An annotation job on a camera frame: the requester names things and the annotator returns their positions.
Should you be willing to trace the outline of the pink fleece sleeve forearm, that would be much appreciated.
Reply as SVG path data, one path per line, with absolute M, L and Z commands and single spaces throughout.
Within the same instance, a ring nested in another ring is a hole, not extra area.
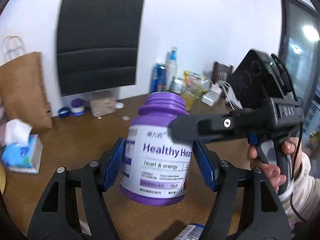
M 316 214 L 319 205 L 319 179 L 310 175 L 311 163 L 309 157 L 302 151 L 301 171 L 294 181 L 293 205 L 305 219 Z

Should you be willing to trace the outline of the right hand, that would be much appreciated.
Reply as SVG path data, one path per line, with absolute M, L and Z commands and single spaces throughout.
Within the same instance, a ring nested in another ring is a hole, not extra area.
M 296 147 L 298 146 L 298 137 L 290 137 L 286 139 L 282 144 L 282 151 L 284 154 L 289 155 L 292 160 L 294 160 Z M 272 184 L 274 190 L 278 192 L 279 187 L 283 185 L 287 178 L 285 175 L 280 174 L 281 170 L 277 165 L 273 164 L 265 164 L 258 157 L 257 150 L 255 146 L 249 146 L 247 150 L 247 156 L 251 159 L 250 168 L 254 168 L 255 166 L 259 166 L 265 172 L 268 177 L 270 183 Z M 302 146 L 299 147 L 296 162 L 295 162 L 295 171 L 294 178 L 297 179 L 300 175 L 302 169 Z

